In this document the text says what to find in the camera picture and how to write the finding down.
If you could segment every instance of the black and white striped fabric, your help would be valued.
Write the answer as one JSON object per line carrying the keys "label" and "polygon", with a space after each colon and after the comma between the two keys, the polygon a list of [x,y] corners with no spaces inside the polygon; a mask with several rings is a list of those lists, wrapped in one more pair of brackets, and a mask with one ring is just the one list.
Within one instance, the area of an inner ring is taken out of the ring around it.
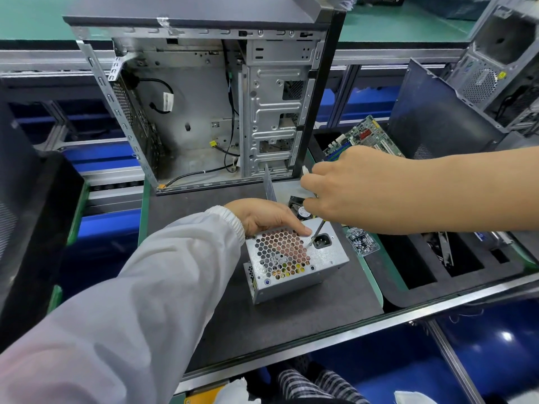
{"label": "black and white striped fabric", "polygon": [[297,370],[289,369],[277,377],[280,391],[286,400],[298,398],[341,399],[355,404],[369,404],[367,399],[346,380],[331,370],[323,370],[315,382],[307,380]]}

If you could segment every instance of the green tabletop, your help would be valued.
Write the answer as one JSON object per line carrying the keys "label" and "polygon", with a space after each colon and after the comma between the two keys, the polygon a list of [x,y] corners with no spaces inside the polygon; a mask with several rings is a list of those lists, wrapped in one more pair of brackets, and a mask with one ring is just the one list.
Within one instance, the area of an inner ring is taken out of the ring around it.
{"label": "green tabletop", "polygon": [[[2,0],[0,40],[73,40],[62,15],[72,0]],[[401,7],[356,6],[341,42],[462,42],[473,21],[445,20],[413,3]]]}

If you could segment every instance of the white cable label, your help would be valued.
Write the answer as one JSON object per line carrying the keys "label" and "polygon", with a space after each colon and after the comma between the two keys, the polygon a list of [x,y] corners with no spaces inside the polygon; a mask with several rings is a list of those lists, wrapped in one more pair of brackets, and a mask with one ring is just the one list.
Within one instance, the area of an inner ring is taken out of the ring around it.
{"label": "white cable label", "polygon": [[171,112],[174,106],[174,94],[163,92],[163,111]]}

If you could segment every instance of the bare arm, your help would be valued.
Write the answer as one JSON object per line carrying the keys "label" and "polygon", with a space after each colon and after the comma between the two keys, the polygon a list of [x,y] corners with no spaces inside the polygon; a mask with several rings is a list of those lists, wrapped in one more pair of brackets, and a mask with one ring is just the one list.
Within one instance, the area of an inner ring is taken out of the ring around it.
{"label": "bare arm", "polygon": [[311,213],[377,233],[539,229],[539,147],[409,160],[355,146],[301,185]]}

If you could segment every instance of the person's right hand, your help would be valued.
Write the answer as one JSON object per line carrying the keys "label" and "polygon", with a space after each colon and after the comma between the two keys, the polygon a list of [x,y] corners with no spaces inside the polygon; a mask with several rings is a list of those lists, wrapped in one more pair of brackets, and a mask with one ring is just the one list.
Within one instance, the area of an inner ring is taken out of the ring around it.
{"label": "person's right hand", "polygon": [[375,233],[420,232],[417,211],[432,183],[429,162],[351,147],[301,178],[301,186],[318,195],[303,206],[317,217]]}

